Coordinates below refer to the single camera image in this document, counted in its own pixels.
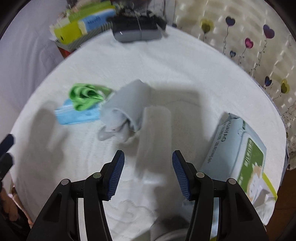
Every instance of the purple heart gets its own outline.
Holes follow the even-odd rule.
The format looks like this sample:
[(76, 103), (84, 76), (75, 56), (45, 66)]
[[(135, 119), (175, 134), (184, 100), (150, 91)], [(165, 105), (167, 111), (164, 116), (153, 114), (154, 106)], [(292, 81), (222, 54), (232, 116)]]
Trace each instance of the purple heart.
[(233, 58), (236, 55), (236, 52), (234, 52), (233, 50), (230, 51), (230, 58)]
[(267, 87), (267, 86), (270, 86), (271, 85), (271, 82), (272, 82), (272, 80), (271, 79), (269, 79), (269, 77), (268, 76), (266, 76), (265, 77), (265, 81), (264, 81), (264, 83), (265, 83), (265, 86)]
[(269, 26), (266, 24), (263, 26), (263, 32), (265, 34), (265, 37), (268, 39), (272, 39), (274, 37), (273, 29), (269, 28)]
[(230, 16), (226, 17), (225, 21), (226, 21), (228, 26), (233, 26), (235, 24), (235, 19), (231, 18)]

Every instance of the yellow heart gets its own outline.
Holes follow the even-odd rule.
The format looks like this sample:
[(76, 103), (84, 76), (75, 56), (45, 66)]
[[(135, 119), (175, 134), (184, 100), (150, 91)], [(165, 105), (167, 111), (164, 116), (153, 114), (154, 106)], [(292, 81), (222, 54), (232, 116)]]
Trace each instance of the yellow heart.
[(288, 82), (287, 82), (286, 79), (282, 79), (282, 80), (281, 80), (281, 84), (283, 84), (283, 83), (284, 83), (284, 84), (287, 84)]
[(200, 27), (206, 34), (207, 32), (210, 32), (211, 30), (213, 30), (214, 23), (209, 19), (203, 18), (202, 20), (200, 20)]
[(283, 94), (287, 94), (289, 91), (290, 91), (290, 86), (287, 83), (282, 82), (282, 84), (281, 84), (281, 92)]

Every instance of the pink heart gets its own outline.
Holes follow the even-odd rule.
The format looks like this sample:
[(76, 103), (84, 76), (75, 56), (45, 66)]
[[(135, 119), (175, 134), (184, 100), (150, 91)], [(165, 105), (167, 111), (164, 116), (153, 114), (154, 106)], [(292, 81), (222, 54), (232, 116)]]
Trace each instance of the pink heart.
[(249, 38), (246, 38), (244, 41), (246, 48), (251, 49), (254, 46), (254, 42), (252, 42)]

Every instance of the metal pivot screw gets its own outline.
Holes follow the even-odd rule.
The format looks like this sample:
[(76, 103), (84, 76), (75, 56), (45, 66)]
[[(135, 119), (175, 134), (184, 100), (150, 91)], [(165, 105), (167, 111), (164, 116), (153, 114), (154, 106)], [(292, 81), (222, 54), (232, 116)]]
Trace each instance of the metal pivot screw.
[(205, 177), (205, 175), (202, 172), (197, 172), (196, 176), (199, 177), (199, 178)]
[(233, 179), (233, 178), (230, 178), (228, 181), (229, 181), (229, 183), (232, 184), (232, 185), (236, 184), (236, 180)]
[(99, 173), (99, 172), (95, 172), (95, 173), (93, 174), (93, 178), (100, 178), (101, 176), (102, 176), (102, 174)]
[(69, 183), (69, 180), (68, 179), (63, 179), (62, 181), (61, 181), (61, 184), (62, 185), (67, 185)]

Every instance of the gray cloth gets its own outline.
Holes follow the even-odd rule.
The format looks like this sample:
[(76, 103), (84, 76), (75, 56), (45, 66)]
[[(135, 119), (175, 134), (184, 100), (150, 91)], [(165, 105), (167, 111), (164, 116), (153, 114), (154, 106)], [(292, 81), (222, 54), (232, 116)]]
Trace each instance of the gray cloth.
[(121, 88), (101, 107), (100, 119), (105, 126), (99, 131), (99, 140), (115, 135), (125, 142), (129, 130), (137, 132), (141, 128), (144, 108), (150, 105), (151, 88), (141, 80)]

